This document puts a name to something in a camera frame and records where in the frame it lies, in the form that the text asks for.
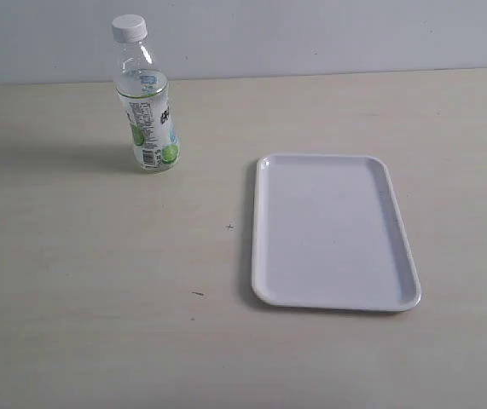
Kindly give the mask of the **white rectangular plastic tray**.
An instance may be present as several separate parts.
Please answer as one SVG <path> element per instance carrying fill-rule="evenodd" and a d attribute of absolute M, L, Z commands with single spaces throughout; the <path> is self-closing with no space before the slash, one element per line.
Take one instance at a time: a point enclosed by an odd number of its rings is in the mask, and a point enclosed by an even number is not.
<path fill-rule="evenodd" d="M 421 287 L 386 165 L 273 153 L 256 165 L 250 284 L 280 308 L 400 313 Z"/>

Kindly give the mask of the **white bottle cap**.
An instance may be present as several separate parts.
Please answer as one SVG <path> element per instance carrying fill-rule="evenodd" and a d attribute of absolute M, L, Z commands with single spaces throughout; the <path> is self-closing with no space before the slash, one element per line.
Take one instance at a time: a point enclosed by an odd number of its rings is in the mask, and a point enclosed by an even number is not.
<path fill-rule="evenodd" d="M 148 35 L 146 21 L 138 14 L 123 14 L 115 17 L 111 28 L 116 43 L 138 43 Z"/>

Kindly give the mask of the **clear plastic drink bottle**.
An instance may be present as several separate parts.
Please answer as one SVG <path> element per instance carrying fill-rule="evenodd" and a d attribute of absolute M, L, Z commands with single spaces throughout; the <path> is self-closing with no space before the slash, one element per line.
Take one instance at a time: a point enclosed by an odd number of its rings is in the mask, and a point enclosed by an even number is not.
<path fill-rule="evenodd" d="M 114 84 L 130 124 L 133 153 L 149 172 L 173 167 L 180 143 L 170 113 L 169 80 L 157 69 L 147 40 L 116 43 Z"/>

